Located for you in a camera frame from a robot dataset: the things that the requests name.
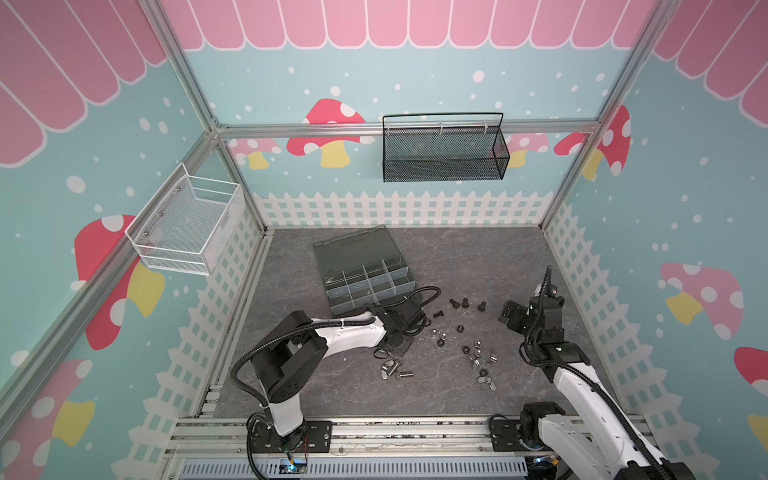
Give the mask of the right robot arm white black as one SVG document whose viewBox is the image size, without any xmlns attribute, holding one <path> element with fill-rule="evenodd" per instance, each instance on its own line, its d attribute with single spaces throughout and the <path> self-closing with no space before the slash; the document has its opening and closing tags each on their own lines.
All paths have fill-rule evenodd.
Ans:
<svg viewBox="0 0 768 480">
<path fill-rule="evenodd" d="M 600 382 L 577 344 L 567 341 L 562 324 L 565 299 L 540 293 L 524 306 L 505 303 L 499 321 L 523 336 L 521 358 L 541 370 L 587 427 L 581 433 L 557 403 L 523 406 L 517 421 L 499 417 L 489 422 L 494 448 L 512 428 L 513 437 L 529 450 L 550 450 L 580 479 L 693 479 L 683 462 L 673 462 L 642 435 Z"/>
</svg>

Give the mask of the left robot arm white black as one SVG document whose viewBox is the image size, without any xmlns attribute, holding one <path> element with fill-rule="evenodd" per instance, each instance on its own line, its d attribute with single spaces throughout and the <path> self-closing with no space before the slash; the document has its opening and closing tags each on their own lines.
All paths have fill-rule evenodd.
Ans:
<svg viewBox="0 0 768 480">
<path fill-rule="evenodd" d="M 301 432 L 300 392 L 322 360 L 357 349 L 393 354 L 429 323 L 426 288 L 385 304 L 366 304 L 353 316 L 318 319 L 297 310 L 284 318 L 230 368 L 229 381 L 257 400 L 281 439 Z"/>
</svg>

